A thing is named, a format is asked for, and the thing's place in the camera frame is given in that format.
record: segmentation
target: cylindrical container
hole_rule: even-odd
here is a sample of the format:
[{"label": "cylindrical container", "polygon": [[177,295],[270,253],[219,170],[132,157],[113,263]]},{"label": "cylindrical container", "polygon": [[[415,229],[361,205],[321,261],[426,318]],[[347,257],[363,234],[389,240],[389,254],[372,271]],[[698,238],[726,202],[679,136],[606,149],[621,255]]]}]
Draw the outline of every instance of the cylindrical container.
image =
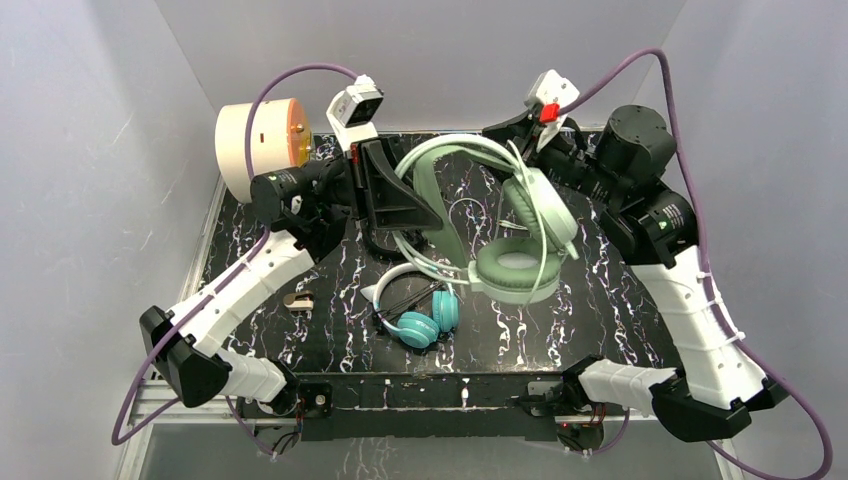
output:
[{"label": "cylindrical container", "polygon": [[[250,103],[227,105],[215,124],[215,156],[230,193],[250,203],[250,179],[244,159],[244,132]],[[250,156],[255,175],[301,166],[309,160],[312,129],[295,98],[262,102],[251,132]]]}]

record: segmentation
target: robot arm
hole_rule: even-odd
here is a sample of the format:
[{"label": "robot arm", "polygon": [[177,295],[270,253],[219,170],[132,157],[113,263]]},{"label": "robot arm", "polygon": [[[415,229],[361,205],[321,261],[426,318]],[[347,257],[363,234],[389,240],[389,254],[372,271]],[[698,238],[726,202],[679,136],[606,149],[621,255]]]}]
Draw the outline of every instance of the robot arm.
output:
[{"label": "robot arm", "polygon": [[[252,252],[242,256],[195,295],[168,312],[151,307],[141,317],[145,346],[150,351],[164,332],[204,302],[154,365],[187,407],[202,405],[219,394],[273,405],[283,400],[277,397],[292,381],[281,364],[221,348],[227,336],[262,302],[314,265],[309,251],[298,248],[295,237],[285,230],[272,232],[262,240],[254,247],[259,249],[255,256]],[[227,278],[232,281],[221,288]]]},{"label": "robot arm", "polygon": [[[542,87],[553,80],[563,91]],[[731,322],[736,335],[728,338],[713,315],[718,303],[729,320],[721,296],[709,302],[704,294],[702,282],[714,280],[699,266],[697,219],[686,199],[660,181],[676,142],[656,111],[637,105],[616,109],[596,145],[560,134],[565,119],[556,118],[557,97],[568,85],[556,72],[543,74],[528,110],[483,135],[512,140],[529,166],[603,205],[600,227],[656,302],[683,368],[587,357],[565,372],[563,400],[575,408],[610,402],[654,414],[687,442],[730,438],[751,423],[749,412],[787,394],[734,344],[744,334]],[[553,138],[545,135],[550,125],[557,125]]]},{"label": "robot arm", "polygon": [[255,176],[250,195],[265,235],[191,298],[168,311],[153,306],[141,316],[148,353],[182,323],[153,365],[185,406],[235,395],[268,403],[278,413],[291,410],[299,388],[295,375],[281,362],[222,348],[230,333],[335,249],[348,216],[370,221],[378,230],[441,226],[432,209],[393,173],[397,144],[378,138],[370,121],[381,101],[382,93],[366,76],[340,92],[327,117],[344,158]]}]

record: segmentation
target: teal headphones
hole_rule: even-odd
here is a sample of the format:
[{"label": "teal headphones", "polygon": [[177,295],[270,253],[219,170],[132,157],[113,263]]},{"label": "teal headphones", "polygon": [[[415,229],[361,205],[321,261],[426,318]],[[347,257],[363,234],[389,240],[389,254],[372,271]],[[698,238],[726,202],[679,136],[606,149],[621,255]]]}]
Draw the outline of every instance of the teal headphones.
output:
[{"label": "teal headphones", "polygon": [[374,312],[387,332],[396,336],[401,342],[413,348],[426,348],[439,339],[442,333],[448,333],[459,325],[459,299],[453,291],[437,290],[433,292],[433,317],[419,312],[404,312],[397,325],[392,325],[389,319],[380,312],[380,296],[386,286],[400,275],[418,272],[418,267],[404,263],[389,269],[372,292],[364,292],[366,298],[371,296]]},{"label": "teal headphones", "polygon": [[[461,146],[463,144],[491,153]],[[445,209],[435,172],[436,162],[455,152],[466,154],[474,162],[512,173],[502,185],[503,196],[516,218],[527,228],[529,237],[495,239],[480,249],[476,260],[469,260],[465,244]],[[510,152],[478,135],[442,135],[413,148],[398,164],[395,174],[403,178],[407,171],[413,173],[415,192],[443,221],[441,229],[426,230],[424,236],[451,263],[436,263],[415,251],[394,232],[399,250],[421,273],[449,285],[470,285],[471,291],[483,292],[500,302],[529,304],[553,295],[559,287],[564,259],[578,258],[572,243],[577,234],[577,222],[545,175],[539,169],[528,168],[517,151]],[[444,275],[437,273],[439,271],[449,273]]]}]

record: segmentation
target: table surface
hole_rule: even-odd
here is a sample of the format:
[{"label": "table surface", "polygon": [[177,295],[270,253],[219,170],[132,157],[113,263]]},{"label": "table surface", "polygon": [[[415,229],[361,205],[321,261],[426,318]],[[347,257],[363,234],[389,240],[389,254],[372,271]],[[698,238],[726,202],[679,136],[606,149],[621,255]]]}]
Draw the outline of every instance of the table surface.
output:
[{"label": "table surface", "polygon": [[[410,149],[434,134],[404,134]],[[341,155],[335,137],[316,136],[317,160]],[[500,185],[460,154],[437,166],[451,219],[473,256],[498,236],[523,232],[497,228],[496,216],[516,221]],[[243,354],[281,360],[295,372],[344,373],[533,373],[559,372],[588,354],[639,366],[680,365],[671,336],[645,287],[632,275],[597,227],[598,209],[587,198],[560,189],[580,229],[579,260],[562,268],[560,288],[527,309],[500,304],[481,293],[460,299],[461,324],[428,351],[412,350],[374,328],[360,290],[392,265],[365,250],[348,222],[341,245],[320,264],[286,284],[230,336],[226,346]],[[243,255],[261,235],[250,206],[224,196],[203,272],[208,282]],[[391,305],[429,280],[397,280],[383,302]],[[311,312],[291,313],[283,296],[315,293]],[[429,302],[421,311],[430,312]]]}]

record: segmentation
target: gray wall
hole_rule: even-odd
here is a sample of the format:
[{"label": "gray wall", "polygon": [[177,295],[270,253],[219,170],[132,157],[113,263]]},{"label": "gray wall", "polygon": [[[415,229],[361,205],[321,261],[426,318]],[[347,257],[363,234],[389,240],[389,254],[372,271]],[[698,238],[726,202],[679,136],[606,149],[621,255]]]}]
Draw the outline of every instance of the gray wall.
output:
[{"label": "gray wall", "polygon": [[[636,48],[665,39],[684,0],[280,2],[156,0],[216,110],[254,99],[294,65],[329,61],[372,76],[387,96],[382,130],[480,129],[520,113],[536,77],[556,68],[587,88]],[[578,110],[603,123],[636,94],[648,64]],[[335,74],[302,74],[274,98],[297,97],[329,131]]]},{"label": "gray wall", "polygon": [[0,2],[0,477],[105,479],[214,190],[215,113],[152,0]]},{"label": "gray wall", "polygon": [[[848,5],[776,3],[689,0],[664,46],[719,287],[748,342],[828,420],[830,478],[848,478]],[[637,101],[665,111],[656,70]],[[792,402],[735,444],[783,476],[821,458]]]},{"label": "gray wall", "polygon": [[[618,425],[608,423],[608,435],[614,435]],[[272,443],[279,435],[260,434]],[[504,437],[357,438],[304,442],[289,452],[276,463],[268,457],[257,458],[256,447],[234,425],[158,425],[141,479],[721,478],[709,447],[679,442],[659,423],[645,421],[631,422],[627,435],[614,450],[588,460],[566,454],[559,443]],[[686,465],[686,470],[676,470],[678,465]]]}]

